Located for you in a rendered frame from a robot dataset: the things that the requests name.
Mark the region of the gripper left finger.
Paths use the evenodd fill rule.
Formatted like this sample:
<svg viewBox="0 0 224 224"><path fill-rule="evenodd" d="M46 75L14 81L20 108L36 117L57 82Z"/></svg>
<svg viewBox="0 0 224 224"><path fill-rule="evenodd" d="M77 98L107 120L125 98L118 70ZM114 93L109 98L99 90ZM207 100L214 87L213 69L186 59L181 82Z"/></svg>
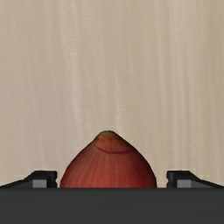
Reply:
<svg viewBox="0 0 224 224"><path fill-rule="evenodd" d="M24 179L1 185L1 188L57 188L56 171L34 171Z"/></svg>

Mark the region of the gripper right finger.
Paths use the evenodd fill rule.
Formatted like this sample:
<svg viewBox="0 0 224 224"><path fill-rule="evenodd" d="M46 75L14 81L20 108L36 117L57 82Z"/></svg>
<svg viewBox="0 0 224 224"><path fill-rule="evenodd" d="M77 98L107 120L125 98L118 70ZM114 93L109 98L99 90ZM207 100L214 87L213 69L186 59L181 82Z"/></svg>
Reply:
<svg viewBox="0 0 224 224"><path fill-rule="evenodd" d="M168 171L166 178L167 188L222 188L222 185L200 179L190 171Z"/></svg>

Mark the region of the red onion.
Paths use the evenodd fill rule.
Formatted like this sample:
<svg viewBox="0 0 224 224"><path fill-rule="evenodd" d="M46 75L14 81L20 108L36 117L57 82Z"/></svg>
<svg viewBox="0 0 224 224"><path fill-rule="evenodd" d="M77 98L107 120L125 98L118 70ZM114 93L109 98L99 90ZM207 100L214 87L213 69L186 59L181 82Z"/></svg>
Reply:
<svg viewBox="0 0 224 224"><path fill-rule="evenodd" d="M60 188L156 188L150 164L114 131L102 131L66 168Z"/></svg>

